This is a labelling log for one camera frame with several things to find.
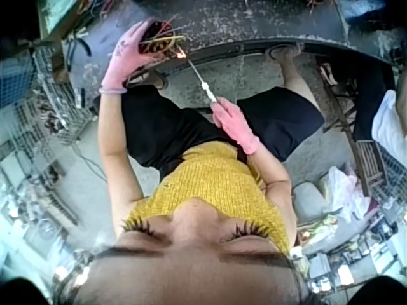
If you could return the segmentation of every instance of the metal table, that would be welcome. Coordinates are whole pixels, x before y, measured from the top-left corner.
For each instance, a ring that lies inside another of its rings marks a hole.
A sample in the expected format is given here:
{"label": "metal table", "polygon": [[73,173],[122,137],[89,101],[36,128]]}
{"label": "metal table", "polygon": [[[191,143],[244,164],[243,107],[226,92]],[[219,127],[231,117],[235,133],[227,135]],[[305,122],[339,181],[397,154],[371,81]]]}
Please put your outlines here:
{"label": "metal table", "polygon": [[[377,0],[357,1],[358,6]],[[404,29],[363,33],[349,27],[346,18],[354,13],[352,1],[326,1],[310,8],[302,0],[124,0],[117,1],[107,18],[97,20],[84,39],[92,50],[88,57],[76,48],[70,73],[74,88],[86,90],[86,102],[98,89],[118,38],[134,23],[147,17],[185,25],[183,48],[197,64],[211,60],[264,51],[273,44],[302,41],[305,52],[333,55],[359,52],[391,63],[389,55],[407,35]],[[183,60],[168,60],[157,70],[170,74],[187,67]]]}

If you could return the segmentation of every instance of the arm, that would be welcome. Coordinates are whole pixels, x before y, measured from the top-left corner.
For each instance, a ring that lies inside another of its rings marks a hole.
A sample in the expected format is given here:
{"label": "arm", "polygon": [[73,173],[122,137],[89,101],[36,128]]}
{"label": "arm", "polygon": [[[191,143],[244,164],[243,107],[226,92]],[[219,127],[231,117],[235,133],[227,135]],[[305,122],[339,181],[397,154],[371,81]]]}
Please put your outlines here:
{"label": "arm", "polygon": [[291,201],[291,180],[287,170],[263,143],[249,158],[266,184],[266,197],[280,210],[290,247],[293,247],[297,235],[297,216]]}
{"label": "arm", "polygon": [[138,67],[152,62],[152,55],[139,54],[139,42],[151,20],[133,25],[119,39],[102,81],[99,109],[99,151],[106,170],[107,186],[111,200],[113,227],[116,235],[123,230],[135,202],[143,197],[139,181],[127,156],[127,143],[121,94],[126,92],[123,82]]}
{"label": "arm", "polygon": [[126,150],[126,134],[121,114],[121,95],[102,94],[98,125],[99,151],[107,176],[113,227],[121,233],[121,222],[135,202],[143,197]]}
{"label": "arm", "polygon": [[214,122],[233,140],[242,146],[244,152],[256,168],[266,184],[266,197],[280,210],[286,225],[289,244],[292,247],[296,239],[296,215],[291,201],[291,181],[287,170],[281,162],[271,154],[253,135],[240,108],[225,98],[219,97],[212,103]]}

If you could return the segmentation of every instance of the nose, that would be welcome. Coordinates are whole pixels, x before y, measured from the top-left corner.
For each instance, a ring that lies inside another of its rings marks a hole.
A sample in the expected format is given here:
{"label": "nose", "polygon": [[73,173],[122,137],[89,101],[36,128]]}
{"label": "nose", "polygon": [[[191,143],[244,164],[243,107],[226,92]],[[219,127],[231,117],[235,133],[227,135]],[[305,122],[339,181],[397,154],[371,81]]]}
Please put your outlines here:
{"label": "nose", "polygon": [[210,243],[219,239],[223,215],[200,198],[181,203],[172,215],[173,243]]}

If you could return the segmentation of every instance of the flame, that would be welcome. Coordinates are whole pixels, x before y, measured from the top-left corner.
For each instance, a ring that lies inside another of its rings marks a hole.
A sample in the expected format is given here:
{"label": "flame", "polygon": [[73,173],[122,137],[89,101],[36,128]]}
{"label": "flame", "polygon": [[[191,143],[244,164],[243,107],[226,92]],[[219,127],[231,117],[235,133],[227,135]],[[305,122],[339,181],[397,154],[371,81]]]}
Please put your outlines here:
{"label": "flame", "polygon": [[178,47],[179,53],[177,53],[177,58],[186,58],[186,55],[180,47]]}

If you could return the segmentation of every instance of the plastic bag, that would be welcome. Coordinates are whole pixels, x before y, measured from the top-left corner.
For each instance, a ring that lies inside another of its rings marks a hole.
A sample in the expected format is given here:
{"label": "plastic bag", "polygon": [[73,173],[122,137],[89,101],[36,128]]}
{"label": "plastic bag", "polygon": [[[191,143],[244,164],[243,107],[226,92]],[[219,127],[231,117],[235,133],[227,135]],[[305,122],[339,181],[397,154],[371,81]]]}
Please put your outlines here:
{"label": "plastic bag", "polygon": [[328,202],[324,212],[329,213],[342,208],[340,216],[348,223],[352,222],[352,212],[358,219],[362,219],[370,204],[370,198],[363,196],[361,185],[354,172],[349,174],[346,175],[333,166],[317,184]]}

